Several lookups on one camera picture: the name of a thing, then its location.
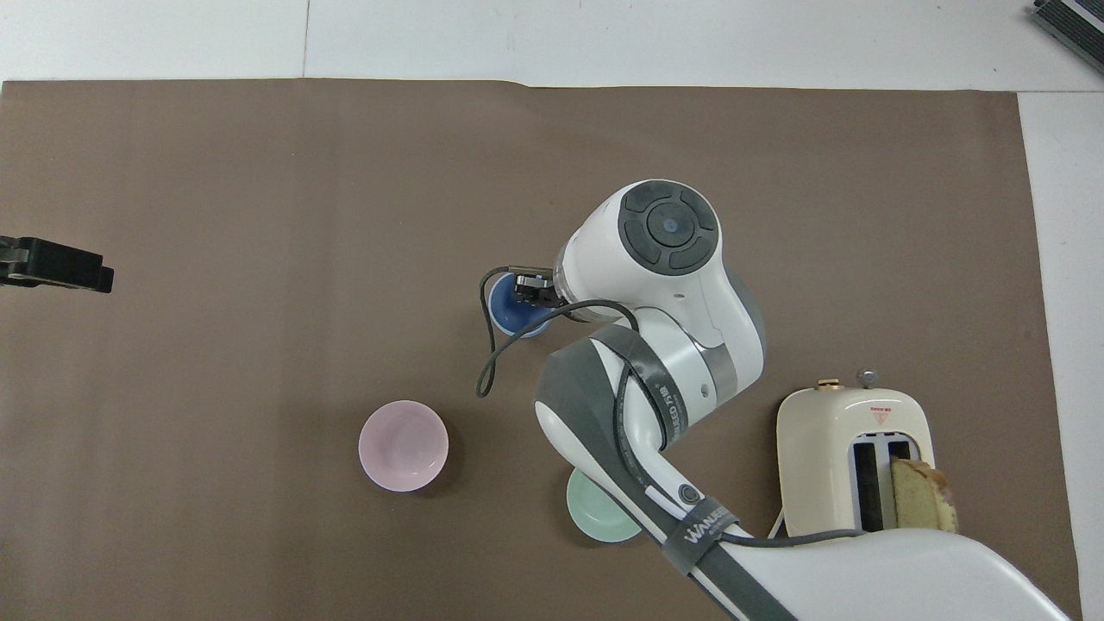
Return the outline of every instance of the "brown table surface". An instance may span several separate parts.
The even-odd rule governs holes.
[[[1080,614],[1013,95],[300,80],[4,84],[2,233],[116,285],[0,290],[0,617],[723,618],[567,516],[531,398],[591,326],[473,394],[479,276],[649,177],[713,202],[769,341],[676,465],[765,534],[779,401],[873,366],[962,531]],[[357,457],[395,399],[450,434],[417,493]]]

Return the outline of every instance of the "round button panel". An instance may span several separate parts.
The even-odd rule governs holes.
[[[622,244],[657,274],[679,276],[716,250],[716,215],[704,197],[675,181],[646,181],[625,192],[618,213]]]

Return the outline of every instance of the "black ribbed object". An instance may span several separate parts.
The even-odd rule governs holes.
[[[1034,21],[1104,73],[1104,0],[1036,0]]]

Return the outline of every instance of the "center button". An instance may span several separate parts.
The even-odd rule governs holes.
[[[678,248],[693,238],[693,211],[679,202],[661,202],[648,213],[648,233],[667,248]]]

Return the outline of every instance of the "velcro strap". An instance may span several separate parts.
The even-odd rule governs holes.
[[[617,354],[640,380],[664,433],[664,443],[659,450],[662,451],[682,438],[690,424],[686,402],[679,387],[675,385],[675,378],[648,341],[639,333],[616,324],[602,328],[591,335],[591,338]]]
[[[736,522],[736,516],[716,502],[716,498],[707,496],[667,534],[664,556],[671,561],[679,573],[687,576],[701,557],[705,556],[709,548],[721,538],[721,533]]]

